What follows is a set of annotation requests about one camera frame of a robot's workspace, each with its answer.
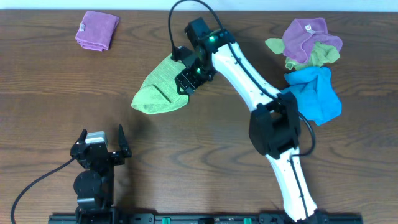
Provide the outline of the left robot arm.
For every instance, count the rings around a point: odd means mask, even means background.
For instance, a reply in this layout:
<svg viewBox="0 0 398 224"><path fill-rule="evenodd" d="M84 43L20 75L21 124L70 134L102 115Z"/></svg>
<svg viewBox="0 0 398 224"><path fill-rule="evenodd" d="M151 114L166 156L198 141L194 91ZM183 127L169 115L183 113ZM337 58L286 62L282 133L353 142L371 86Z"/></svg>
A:
<svg viewBox="0 0 398 224"><path fill-rule="evenodd" d="M124 130L118 128L119 150L109 152L105 132L83 130L70 150L70 155L85 170L75 179L77 223L122 223L123 216L113 207L114 167L125 164L132 156Z"/></svg>

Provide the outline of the green microfiber cloth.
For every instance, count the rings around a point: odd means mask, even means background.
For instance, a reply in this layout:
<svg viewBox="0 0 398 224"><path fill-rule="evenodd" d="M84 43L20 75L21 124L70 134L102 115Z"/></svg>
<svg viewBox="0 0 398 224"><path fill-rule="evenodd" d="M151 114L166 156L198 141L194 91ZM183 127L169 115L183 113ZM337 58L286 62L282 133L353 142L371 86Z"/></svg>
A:
<svg viewBox="0 0 398 224"><path fill-rule="evenodd" d="M188 101L188 95L177 92L175 77L185 69L182 62L171 59L172 54L161 61L148 74L132 99L131 107L145 114L160 114L178 110Z"/></svg>

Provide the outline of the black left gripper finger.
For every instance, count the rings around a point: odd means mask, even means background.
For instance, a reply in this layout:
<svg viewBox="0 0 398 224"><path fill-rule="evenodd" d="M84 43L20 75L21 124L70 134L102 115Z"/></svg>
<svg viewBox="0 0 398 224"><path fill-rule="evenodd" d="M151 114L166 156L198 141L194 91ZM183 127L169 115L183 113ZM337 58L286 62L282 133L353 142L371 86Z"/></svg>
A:
<svg viewBox="0 0 398 224"><path fill-rule="evenodd" d="M119 125L119 128L118 128L118 144L119 144L119 148L122 152L129 152L129 145L126 140L124 130L123 130L123 127L121 124Z"/></svg>
<svg viewBox="0 0 398 224"><path fill-rule="evenodd" d="M87 135L87 130L83 129L83 131L81 132L79 138L77 139L77 144L84 144L85 143L85 139L86 139L86 135Z"/></svg>

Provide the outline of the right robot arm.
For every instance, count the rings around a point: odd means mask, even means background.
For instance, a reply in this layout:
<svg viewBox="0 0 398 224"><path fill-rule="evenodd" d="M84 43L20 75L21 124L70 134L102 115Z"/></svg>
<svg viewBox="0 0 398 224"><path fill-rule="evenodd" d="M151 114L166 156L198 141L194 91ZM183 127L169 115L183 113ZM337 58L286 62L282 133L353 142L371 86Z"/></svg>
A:
<svg viewBox="0 0 398 224"><path fill-rule="evenodd" d="M317 205L311 198L300 165L299 136L303 116L292 93L270 85L243 55L226 29L212 31L202 18L184 30L192 50L174 47L172 59L185 69L175 78L180 95L192 95L215 73L222 74L239 93L251 113L249 138L271 164L284 201L284 211L296 223L314 221Z"/></svg>

